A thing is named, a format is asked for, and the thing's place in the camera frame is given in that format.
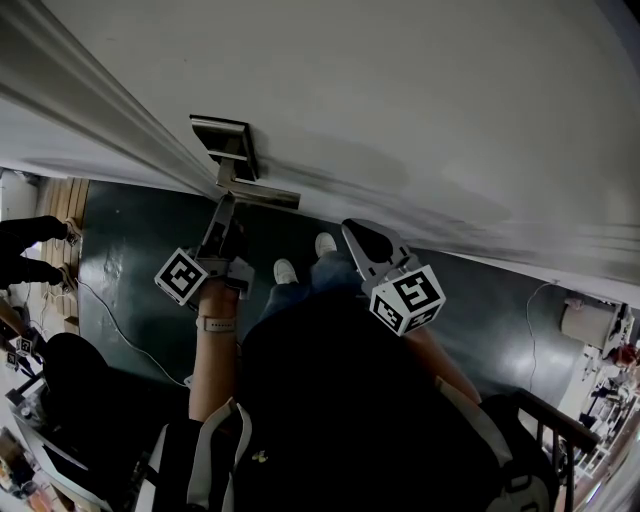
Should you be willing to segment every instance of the green floor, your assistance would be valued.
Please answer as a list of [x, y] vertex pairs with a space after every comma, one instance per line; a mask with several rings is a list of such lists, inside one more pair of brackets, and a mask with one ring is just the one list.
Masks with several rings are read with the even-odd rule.
[[[111, 308], [136, 346], [151, 353], [177, 380], [191, 374], [195, 313], [177, 306], [153, 277], [176, 247], [197, 245], [215, 205], [206, 199], [142, 187], [93, 182], [89, 189], [81, 281]], [[256, 269], [251, 300], [239, 313], [240, 339], [257, 322], [273, 285], [272, 266], [286, 257], [301, 281], [315, 260], [313, 242], [331, 232], [346, 251], [339, 225], [282, 211], [241, 205], [236, 217], [249, 239], [248, 260]], [[533, 345], [525, 320], [535, 279], [447, 254], [420, 251], [447, 294], [432, 329], [481, 392], [508, 386], [529, 388]], [[537, 338], [533, 391], [557, 405], [582, 344], [563, 336], [559, 321], [566, 290], [548, 287], [535, 298], [531, 319]], [[107, 362], [120, 370], [166, 381], [144, 355], [115, 332], [103, 307], [86, 289], [79, 293], [80, 327]]]

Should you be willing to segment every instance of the watch band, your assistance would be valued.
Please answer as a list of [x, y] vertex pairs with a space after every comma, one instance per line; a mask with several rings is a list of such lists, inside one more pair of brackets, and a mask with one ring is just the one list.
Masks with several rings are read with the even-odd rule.
[[199, 316], [196, 320], [196, 325], [198, 329], [207, 332], [233, 332], [236, 330], [236, 319]]

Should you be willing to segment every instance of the shoe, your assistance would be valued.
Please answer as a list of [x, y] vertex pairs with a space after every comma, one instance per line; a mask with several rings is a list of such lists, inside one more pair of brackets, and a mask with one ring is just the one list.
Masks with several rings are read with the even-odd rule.
[[273, 265], [273, 275], [276, 278], [276, 284], [297, 283], [296, 271], [289, 260], [279, 259]]
[[320, 233], [316, 237], [316, 254], [318, 258], [322, 258], [325, 254], [331, 251], [337, 251], [338, 246], [336, 241], [329, 233]]
[[60, 288], [62, 288], [62, 295], [78, 293], [78, 286], [71, 277], [69, 265], [65, 263], [61, 267], [58, 267], [58, 270], [62, 272], [62, 282], [60, 283]]
[[67, 225], [67, 237], [65, 238], [65, 240], [69, 242], [69, 245], [71, 247], [73, 247], [80, 240], [82, 240], [82, 230], [78, 227], [76, 221], [71, 217], [65, 220], [64, 223]]

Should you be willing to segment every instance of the forearm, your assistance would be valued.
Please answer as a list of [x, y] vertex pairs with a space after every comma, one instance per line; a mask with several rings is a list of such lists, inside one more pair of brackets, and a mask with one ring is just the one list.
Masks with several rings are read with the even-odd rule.
[[11, 327], [16, 332], [16, 336], [25, 336], [27, 334], [27, 328], [20, 315], [2, 298], [0, 298], [0, 320]]
[[[225, 289], [222, 281], [208, 282], [201, 294], [200, 316], [235, 318], [237, 293]], [[235, 386], [236, 333], [216, 333], [199, 328], [189, 418], [206, 421], [234, 395]]]
[[440, 377], [449, 385], [479, 404], [482, 399], [471, 381], [462, 373], [444, 349], [431, 337], [427, 329], [417, 329], [405, 335], [407, 346], [420, 365], [435, 380]]

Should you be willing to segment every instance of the white cable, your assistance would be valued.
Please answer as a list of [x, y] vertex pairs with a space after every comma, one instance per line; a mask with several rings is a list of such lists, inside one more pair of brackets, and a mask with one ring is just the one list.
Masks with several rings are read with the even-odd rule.
[[160, 368], [162, 370], [162, 373], [164, 373], [168, 379], [170, 379], [172, 382], [174, 382], [175, 384], [177, 384], [178, 386], [182, 386], [183, 388], [186, 388], [188, 386], [186, 386], [185, 384], [183, 384], [182, 382], [177, 381], [176, 379], [174, 379], [171, 375], [169, 375], [167, 373], [167, 371], [162, 367], [162, 365], [155, 360], [155, 358], [149, 354], [149, 352], [145, 352], [144, 350], [142, 350], [141, 348], [136, 347], [133, 343], [131, 343], [129, 341], [129, 339], [123, 334], [123, 332], [120, 330], [120, 327], [118, 326], [118, 322], [116, 322], [116, 319], [113, 316], [113, 313], [111, 313], [111, 310], [109, 309], [109, 306], [107, 306], [106, 302], [103, 301], [100, 297], [98, 297], [98, 294], [96, 292], [93, 291], [93, 288], [91, 288], [91, 286], [89, 286], [86, 283], [83, 283], [82, 281], [80, 281], [79, 279], [76, 279], [78, 284], [81, 284], [82, 286], [84, 286], [85, 288], [87, 288], [91, 294], [98, 299], [98, 301], [100, 302], [100, 304], [102, 304], [104, 306], [104, 308], [107, 310], [107, 313], [109, 313], [109, 316], [111, 317], [111, 321], [113, 322], [113, 326], [116, 329], [116, 332], [122, 336], [122, 339], [125, 341], [125, 343], [127, 345], [129, 345], [129, 347], [131, 347], [133, 350], [135, 350], [136, 352], [141, 352], [142, 354], [144, 354], [145, 356], [147, 356], [149, 359], [151, 359], [157, 366], [158, 368]]
[[531, 334], [531, 339], [533, 340], [533, 371], [531, 372], [531, 377], [529, 378], [529, 391], [533, 392], [533, 374], [536, 373], [536, 368], [538, 367], [538, 360], [536, 359], [536, 337], [533, 335], [533, 329], [531, 327], [531, 320], [529, 320], [529, 304], [533, 300], [533, 298], [538, 294], [540, 290], [542, 290], [545, 286], [555, 286], [556, 283], [544, 283], [536, 288], [536, 291], [531, 294], [531, 297], [527, 300], [527, 325], [529, 326], [529, 334]]

